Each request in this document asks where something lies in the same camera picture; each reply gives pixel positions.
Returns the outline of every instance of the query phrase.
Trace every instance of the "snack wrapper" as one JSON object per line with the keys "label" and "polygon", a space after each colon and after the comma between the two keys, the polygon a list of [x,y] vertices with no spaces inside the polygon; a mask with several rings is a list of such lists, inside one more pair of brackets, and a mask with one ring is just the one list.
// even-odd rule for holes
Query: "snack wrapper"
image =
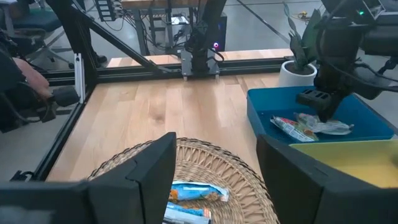
{"label": "snack wrapper", "polygon": [[200,182],[173,181],[169,200],[172,202],[182,200],[207,199],[210,201],[220,200],[227,202],[228,189]]}
{"label": "snack wrapper", "polygon": [[168,202],[164,214],[164,223],[210,224],[211,212],[207,208],[184,208]]}
{"label": "snack wrapper", "polygon": [[180,212],[189,213],[192,215],[197,215],[200,217],[211,218],[211,212],[208,208],[188,208],[181,205],[176,205],[172,202],[167,202],[167,208]]}
{"label": "snack wrapper", "polygon": [[296,120],[313,131],[314,133],[346,135],[353,131],[354,125],[348,125],[341,121],[330,119],[326,123],[319,120],[317,115],[309,115],[305,113],[294,113]]}
{"label": "snack wrapper", "polygon": [[271,122],[281,130],[283,130],[283,132],[288,134],[290,137],[301,142],[312,142],[319,140],[318,137],[311,130],[296,121],[273,116],[271,118]]}

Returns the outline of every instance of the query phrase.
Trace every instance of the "woven basket tray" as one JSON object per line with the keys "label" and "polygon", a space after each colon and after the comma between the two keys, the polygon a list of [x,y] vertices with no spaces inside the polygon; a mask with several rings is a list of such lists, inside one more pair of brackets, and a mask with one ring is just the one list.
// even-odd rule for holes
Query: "woven basket tray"
{"label": "woven basket tray", "polygon": [[[123,163],[152,141],[138,144],[113,156],[88,177],[92,180]],[[182,205],[207,207],[213,223],[278,223],[264,182],[239,157],[197,139],[177,139],[174,180],[215,184],[229,190],[228,202],[196,200]]]}

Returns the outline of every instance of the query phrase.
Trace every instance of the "chair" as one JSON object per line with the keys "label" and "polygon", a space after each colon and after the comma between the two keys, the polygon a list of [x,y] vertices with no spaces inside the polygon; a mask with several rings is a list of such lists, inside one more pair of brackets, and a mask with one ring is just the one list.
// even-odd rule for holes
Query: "chair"
{"label": "chair", "polygon": [[71,48],[51,48],[50,45],[45,43],[45,39],[62,26],[55,13],[46,10],[44,4],[40,4],[40,9],[38,10],[30,10],[29,0],[17,0],[17,2],[22,7],[28,7],[28,10],[27,13],[16,19],[11,19],[10,13],[7,12],[9,6],[4,5],[1,1],[0,5],[4,11],[7,33],[21,47],[27,58],[32,61],[39,55],[44,54],[51,62],[54,62],[56,58],[66,62],[70,68],[73,68],[73,63],[57,54],[72,51]]}

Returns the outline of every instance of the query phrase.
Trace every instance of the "concrete floor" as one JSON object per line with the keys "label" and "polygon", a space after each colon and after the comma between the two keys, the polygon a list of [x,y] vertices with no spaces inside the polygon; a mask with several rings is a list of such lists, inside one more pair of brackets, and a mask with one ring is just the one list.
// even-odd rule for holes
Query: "concrete floor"
{"label": "concrete floor", "polygon": [[[242,0],[255,13],[261,16],[268,24],[281,34],[287,37],[289,25],[283,13],[283,5],[281,0]],[[300,13],[307,11],[312,13],[314,8],[320,8],[320,1],[311,0],[288,0],[285,1],[290,7],[291,13]],[[86,8],[93,6],[92,0],[86,0]],[[224,8],[224,12],[228,16],[226,50],[255,50],[255,49],[278,49],[288,48],[289,45],[284,42],[278,35],[274,34],[259,19],[253,16],[247,9],[242,7],[236,0],[228,0]],[[96,9],[92,9],[90,14],[94,18],[98,18]],[[299,32],[305,29],[305,23],[295,20]],[[105,23],[101,23],[107,30],[119,37],[125,43],[128,43],[133,49],[139,50],[136,31],[129,24],[124,23],[121,31],[113,31],[122,26],[119,19],[109,22],[108,27]],[[68,47],[67,37],[62,35],[63,30],[56,30],[48,39],[51,42],[57,36],[59,39],[55,41],[53,47]],[[162,33],[157,33],[157,41],[162,41]],[[94,49],[99,53],[112,57],[126,57],[124,53],[112,46],[102,37],[92,33],[92,42]],[[157,49],[151,49],[153,52],[161,54]],[[61,54],[62,57],[72,61],[73,54],[66,52]],[[372,67],[379,68],[387,60],[384,57],[365,56],[363,59],[369,62]],[[47,58],[38,58],[34,62],[44,68],[50,69],[67,69],[67,64],[63,62],[51,63]],[[398,97],[394,93],[382,93],[379,98],[373,101],[367,101],[378,113],[385,116],[392,124],[398,126]],[[42,157],[48,151],[58,130],[65,122],[67,116],[59,116],[57,119],[45,123],[28,125],[10,133],[0,133],[0,180],[9,180],[17,170],[34,171]]]}

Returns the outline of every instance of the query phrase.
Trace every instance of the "yellow mat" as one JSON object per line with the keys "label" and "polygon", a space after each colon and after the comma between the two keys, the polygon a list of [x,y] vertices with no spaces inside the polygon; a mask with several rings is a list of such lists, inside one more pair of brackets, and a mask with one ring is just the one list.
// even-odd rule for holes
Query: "yellow mat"
{"label": "yellow mat", "polygon": [[398,187],[398,141],[290,145],[335,169],[382,188]]}

